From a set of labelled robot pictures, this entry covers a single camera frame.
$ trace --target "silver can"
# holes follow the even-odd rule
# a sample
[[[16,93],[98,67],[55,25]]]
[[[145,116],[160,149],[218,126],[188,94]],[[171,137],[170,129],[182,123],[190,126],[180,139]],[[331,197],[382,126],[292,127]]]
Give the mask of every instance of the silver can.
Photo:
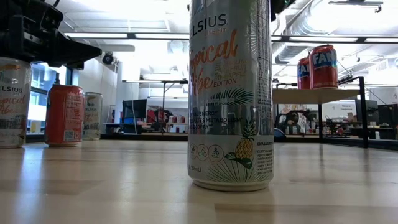
[[[85,120],[83,140],[100,140],[102,94],[87,92],[85,95]]]
[[[0,149],[25,143],[31,80],[29,63],[0,57]]]
[[[188,174],[244,192],[274,176],[268,0],[192,0]]]

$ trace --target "celsius energy drink can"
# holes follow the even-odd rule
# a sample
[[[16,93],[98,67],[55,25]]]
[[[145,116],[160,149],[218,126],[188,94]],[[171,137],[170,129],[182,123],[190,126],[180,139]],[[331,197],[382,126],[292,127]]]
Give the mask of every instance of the celsius energy drink can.
[[[0,57],[0,149],[25,143],[31,80],[29,63]]]
[[[85,95],[73,85],[54,84],[47,96],[45,143],[50,147],[76,146],[83,131]]]
[[[188,174],[244,192],[274,176],[268,0],[193,0]]]
[[[87,92],[85,95],[85,121],[83,140],[100,140],[102,94]]]
[[[315,47],[310,54],[311,89],[338,88],[337,55],[332,45]]]
[[[308,57],[300,59],[297,65],[297,86],[299,90],[311,89],[310,84],[310,59]]]

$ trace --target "pineapple illustration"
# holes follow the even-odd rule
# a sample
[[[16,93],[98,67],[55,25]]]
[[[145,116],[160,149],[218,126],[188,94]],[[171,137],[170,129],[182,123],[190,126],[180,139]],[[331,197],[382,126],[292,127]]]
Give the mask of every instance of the pineapple illustration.
[[[235,149],[235,156],[238,159],[250,159],[253,155],[253,142],[252,136],[256,135],[256,127],[253,122],[246,121],[243,128],[242,139],[239,140]]]

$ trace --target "red can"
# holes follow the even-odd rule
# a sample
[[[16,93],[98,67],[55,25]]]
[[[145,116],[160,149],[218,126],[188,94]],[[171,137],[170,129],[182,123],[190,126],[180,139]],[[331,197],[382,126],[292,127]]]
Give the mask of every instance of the red can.
[[[311,89],[310,78],[310,59],[308,57],[300,59],[297,65],[297,86],[299,90]]]
[[[47,96],[45,143],[50,147],[76,146],[81,142],[84,121],[83,89],[54,85]]]
[[[310,54],[311,89],[338,88],[337,54],[332,45],[315,47]]]

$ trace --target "shelf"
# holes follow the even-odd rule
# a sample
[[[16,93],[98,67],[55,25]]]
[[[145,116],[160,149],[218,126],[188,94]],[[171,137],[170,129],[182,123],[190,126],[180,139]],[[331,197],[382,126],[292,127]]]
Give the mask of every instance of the shelf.
[[[359,95],[359,90],[284,90],[273,89],[272,99],[278,104],[323,104]]]

